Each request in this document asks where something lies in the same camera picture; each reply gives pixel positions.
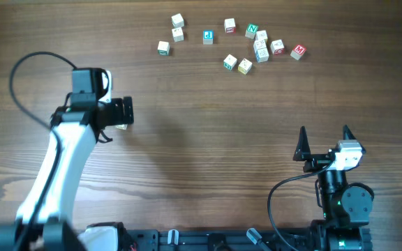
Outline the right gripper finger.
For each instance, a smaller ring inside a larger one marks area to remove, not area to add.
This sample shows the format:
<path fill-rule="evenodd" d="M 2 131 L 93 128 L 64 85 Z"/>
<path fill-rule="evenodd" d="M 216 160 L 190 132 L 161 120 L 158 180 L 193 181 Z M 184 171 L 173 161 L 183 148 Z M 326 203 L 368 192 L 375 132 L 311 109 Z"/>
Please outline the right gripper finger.
<path fill-rule="evenodd" d="M 299 139 L 295 153 L 293 155 L 294 161 L 307 161 L 311 159 L 311 150 L 309 147 L 306 128 L 302 126 L 299 131 Z"/>
<path fill-rule="evenodd" d="M 353 135 L 353 133 L 351 132 L 351 130 L 349 129 L 349 127 L 347 125 L 343 126 L 343 139 L 344 140 L 357 140 L 357 138 Z M 362 148 L 362 153 L 365 154 L 366 149 L 363 147 L 363 145 L 361 143 L 359 143 L 359 144 Z"/>

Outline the wooden block yellow side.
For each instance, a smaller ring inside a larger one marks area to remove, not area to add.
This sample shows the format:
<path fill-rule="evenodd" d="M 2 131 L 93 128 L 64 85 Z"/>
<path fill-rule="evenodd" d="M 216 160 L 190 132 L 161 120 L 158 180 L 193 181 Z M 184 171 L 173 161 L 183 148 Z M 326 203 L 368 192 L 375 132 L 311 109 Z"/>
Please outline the wooden block yellow side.
<path fill-rule="evenodd" d="M 120 130 L 126 130 L 128 128 L 127 124 L 116 125 L 115 128 Z"/>

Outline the wooden block green side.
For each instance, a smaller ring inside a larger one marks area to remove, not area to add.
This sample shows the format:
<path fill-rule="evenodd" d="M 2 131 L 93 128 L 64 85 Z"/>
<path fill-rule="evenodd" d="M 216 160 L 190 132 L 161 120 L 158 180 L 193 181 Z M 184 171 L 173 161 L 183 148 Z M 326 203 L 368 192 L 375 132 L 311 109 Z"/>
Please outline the wooden block green side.
<path fill-rule="evenodd" d="M 169 42 L 160 41 L 158 43 L 158 53 L 163 56 L 168 56 L 170 54 Z"/>

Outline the wooden block blue side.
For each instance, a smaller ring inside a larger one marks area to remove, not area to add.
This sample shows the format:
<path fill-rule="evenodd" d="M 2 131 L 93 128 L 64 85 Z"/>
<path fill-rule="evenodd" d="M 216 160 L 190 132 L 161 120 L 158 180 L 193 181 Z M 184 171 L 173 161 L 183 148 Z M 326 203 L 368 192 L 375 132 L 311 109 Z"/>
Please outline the wooden block blue side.
<path fill-rule="evenodd" d="M 267 48 L 257 49 L 255 53 L 255 57 L 258 63 L 262 63 L 268 61 L 269 59 L 269 52 Z"/>

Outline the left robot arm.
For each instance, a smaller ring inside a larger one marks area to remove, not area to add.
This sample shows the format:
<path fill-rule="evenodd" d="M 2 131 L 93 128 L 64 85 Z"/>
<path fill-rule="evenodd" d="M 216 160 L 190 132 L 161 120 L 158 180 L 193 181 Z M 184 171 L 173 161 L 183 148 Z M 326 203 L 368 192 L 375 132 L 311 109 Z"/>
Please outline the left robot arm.
<path fill-rule="evenodd" d="M 72 71 L 70 105 L 51 118 L 50 143 L 38 176 L 12 224 L 0 223 L 0 250 L 124 250 L 122 223 L 103 223 L 76 234 L 73 205 L 85 163 L 108 126 L 134 122 L 132 100 L 112 98 L 112 75 L 102 68 Z"/>

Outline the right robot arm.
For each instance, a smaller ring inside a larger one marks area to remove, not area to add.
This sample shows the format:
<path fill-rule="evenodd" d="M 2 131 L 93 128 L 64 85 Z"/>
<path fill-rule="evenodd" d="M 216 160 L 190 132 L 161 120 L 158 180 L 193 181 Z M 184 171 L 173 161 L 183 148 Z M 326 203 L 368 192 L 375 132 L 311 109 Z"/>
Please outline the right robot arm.
<path fill-rule="evenodd" d="M 294 161 L 304 162 L 303 172 L 316 175 L 315 193 L 323 220 L 310 226 L 311 250 L 373 249 L 369 224 L 374 191 L 363 183 L 349 183 L 346 173 L 357 168 L 366 149 L 349 127 L 343 127 L 343 139 L 327 153 L 312 154 L 306 129 L 300 128 Z"/>

